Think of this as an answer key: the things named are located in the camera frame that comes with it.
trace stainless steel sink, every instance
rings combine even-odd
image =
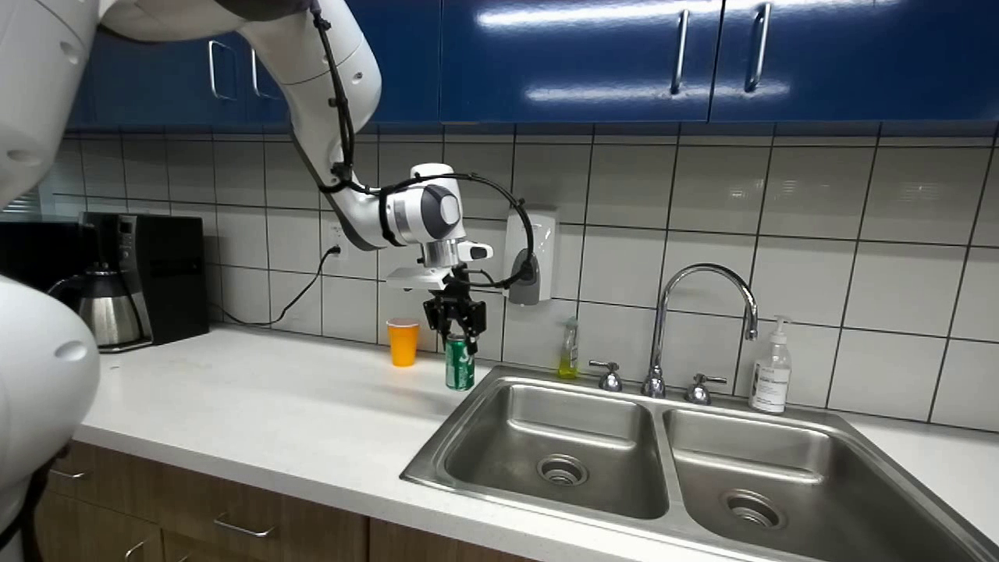
[[[738,558],[999,558],[833,416],[760,416],[492,371],[401,471]]]
[[[627,519],[662,519],[652,416],[625,400],[500,388],[445,450],[465,483]]]

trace orange cup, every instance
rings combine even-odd
[[[416,322],[389,322],[387,325],[387,354],[397,368],[416,365],[417,325]]]

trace tile backsplash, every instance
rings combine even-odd
[[[652,299],[691,262],[738,273],[760,338],[738,338],[738,297],[694,276],[670,297],[665,375],[705,371],[749,394],[753,358],[786,315],[788,403],[999,431],[999,165],[994,139],[721,139],[721,135],[364,135],[359,175],[401,177],[445,159],[557,211],[554,299],[490,304],[481,356],[553,368],[563,325],[579,325],[579,365],[650,364]],[[359,254],[312,190],[284,135],[67,139],[35,201],[39,214],[199,217],[211,299],[269,320],[339,243],[282,332],[384,341],[387,320],[421,320],[421,294],[380,285],[416,249]],[[469,230],[496,248],[506,206],[465,188]]]

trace countertop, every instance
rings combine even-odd
[[[718,562],[685,544],[398,482],[463,397],[443,388],[440,358],[398,371],[374,347],[214,328],[107,356],[76,442],[527,558]],[[999,544],[994,436],[848,422]]]

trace soap bottle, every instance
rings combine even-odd
[[[577,341],[577,325],[569,322],[565,325],[565,341],[563,341],[563,349],[557,349],[557,365],[554,365],[554,379],[557,382],[579,382],[573,341]]]
[[[755,364],[753,408],[782,413],[788,383],[786,320],[777,320],[767,358]]]

